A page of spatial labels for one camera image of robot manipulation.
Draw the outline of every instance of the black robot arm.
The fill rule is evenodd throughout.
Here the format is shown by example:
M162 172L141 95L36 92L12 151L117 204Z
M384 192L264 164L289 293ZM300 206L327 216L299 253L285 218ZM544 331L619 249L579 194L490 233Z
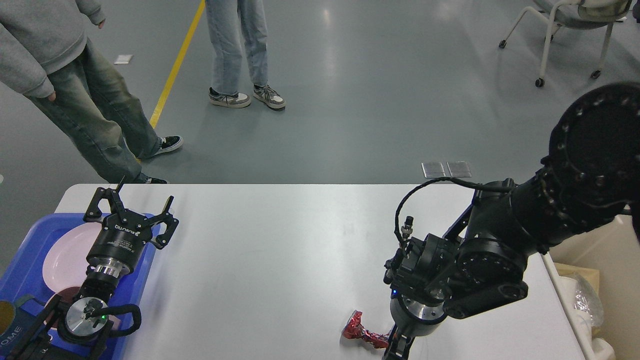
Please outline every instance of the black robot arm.
M396 212L400 248L385 264L396 326L384 359L407 359L413 338L434 331L447 315L462 319L524 299L531 254L622 213L632 214L639 234L640 84L603 86L575 101L553 129L541 162L520 185L511 179L425 183L451 180L476 189L443 237L409 238L412 218L399 229L403 199Z

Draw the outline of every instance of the black sneaker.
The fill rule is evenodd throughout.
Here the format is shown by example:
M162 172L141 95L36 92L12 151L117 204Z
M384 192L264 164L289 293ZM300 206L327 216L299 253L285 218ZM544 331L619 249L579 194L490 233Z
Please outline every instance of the black sneaker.
M278 94L276 90L273 90L269 85L254 85L253 96L255 96L256 99L264 102L265 104L267 104L267 106L274 110L284 109L285 105L287 104L282 96L280 96L280 94Z
M249 106L251 98L241 92L235 95L223 95L213 90L213 88L209 88L209 102L213 105L239 109Z
M148 177L145 184L168 184L167 180L158 179L157 177Z
M165 152L174 151L178 149L180 146L182 146L183 143L184 143L184 140L182 139L181 136L167 136L166 138L161 138L160 149L158 149L158 151L155 154L153 154L153 156L156 156L158 154L162 154Z

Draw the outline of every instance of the blue tray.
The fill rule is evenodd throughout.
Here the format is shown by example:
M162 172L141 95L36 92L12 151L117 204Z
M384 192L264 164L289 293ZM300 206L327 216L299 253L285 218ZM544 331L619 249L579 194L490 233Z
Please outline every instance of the blue tray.
M41 302L46 302L54 295L42 279L42 263L49 249L58 239L69 230L84 224L83 215L75 213L51 214L33 224L22 245L18 248L18 252L11 260L7 271L0 279L0 300L13 302L25 294L31 294ZM156 236L158 231L159 226L154 227L153 235ZM140 303L155 253L156 248L152 245L145 247L135 271L124 276L120 281L115 294L109 300L110 306ZM43 307L29 301L22 308L32 315L37 315ZM133 323L131 315L119 316L119 319L121 321L120 329L127 329ZM53 345L82 356L89 354L88 347L61 340L57 331L49 331L49 334L53 337L51 341ZM127 338L124 336L107 340L107 349L100 356L100 360L121 360Z

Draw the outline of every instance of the white plate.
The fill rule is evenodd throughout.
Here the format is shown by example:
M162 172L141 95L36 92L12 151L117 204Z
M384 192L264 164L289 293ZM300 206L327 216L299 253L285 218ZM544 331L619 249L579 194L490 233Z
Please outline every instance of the white plate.
M49 289L57 293L82 286L89 265L86 255L101 227L99 222L87 222L71 229L53 244L42 263L42 278Z

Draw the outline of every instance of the red crumpled foil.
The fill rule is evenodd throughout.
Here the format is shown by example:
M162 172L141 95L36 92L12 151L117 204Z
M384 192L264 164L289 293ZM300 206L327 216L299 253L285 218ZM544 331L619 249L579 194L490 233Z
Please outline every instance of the red crumpled foil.
M342 336L347 339L363 339L364 341L373 344L374 348L387 348L389 346L389 334L386 335L376 334L375 332L368 331L362 326L361 322L362 312L354 311L351 314L347 326L342 330Z

